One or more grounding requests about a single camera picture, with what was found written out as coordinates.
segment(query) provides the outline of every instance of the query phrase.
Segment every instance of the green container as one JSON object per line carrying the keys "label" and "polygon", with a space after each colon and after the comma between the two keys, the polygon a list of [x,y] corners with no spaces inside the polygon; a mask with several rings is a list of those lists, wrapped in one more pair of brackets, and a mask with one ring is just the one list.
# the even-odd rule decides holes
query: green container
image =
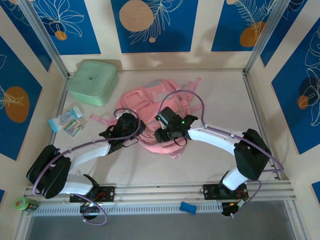
{"label": "green container", "polygon": [[85,61],[68,81],[67,89],[78,101],[105,105],[119,81],[116,67],[98,61]]}
{"label": "green container", "polygon": [[38,209],[39,202],[22,196],[14,200],[13,207],[20,211],[34,212]]}

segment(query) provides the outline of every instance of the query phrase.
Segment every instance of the mint green container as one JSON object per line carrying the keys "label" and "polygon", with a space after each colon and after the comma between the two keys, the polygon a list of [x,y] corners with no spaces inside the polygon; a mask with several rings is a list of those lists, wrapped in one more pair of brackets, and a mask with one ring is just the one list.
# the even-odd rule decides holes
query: mint green container
{"label": "mint green container", "polygon": [[105,105],[119,81],[116,67],[98,61],[84,61],[67,83],[70,94],[78,101]]}

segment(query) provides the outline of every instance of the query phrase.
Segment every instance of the pink fabric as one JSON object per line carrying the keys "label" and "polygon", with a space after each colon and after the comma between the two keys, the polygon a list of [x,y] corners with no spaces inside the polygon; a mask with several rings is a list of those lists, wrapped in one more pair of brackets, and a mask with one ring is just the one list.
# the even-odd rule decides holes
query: pink fabric
{"label": "pink fabric", "polygon": [[[195,82],[190,81],[188,90],[194,91],[200,81],[201,78],[199,77]],[[164,97],[180,88],[180,85],[173,80],[156,80],[145,86],[126,92],[120,97],[119,101],[115,105],[116,109],[129,108],[138,113],[140,119],[146,125],[145,131],[137,137],[139,143],[144,148],[153,153],[169,154],[174,159],[180,156],[184,151],[185,147],[179,145],[184,145],[185,140],[183,138],[177,139],[176,142],[179,145],[175,144],[174,141],[158,143],[154,132],[161,127],[161,124],[159,121],[156,121],[155,116],[157,115]],[[186,115],[189,115],[202,107],[200,104],[191,109],[190,101],[193,96],[193,94],[185,92],[172,94],[165,100],[162,109],[170,107],[175,113],[184,118]],[[106,120],[95,115],[91,115],[90,119],[106,126],[114,125],[117,122],[115,118]]]}

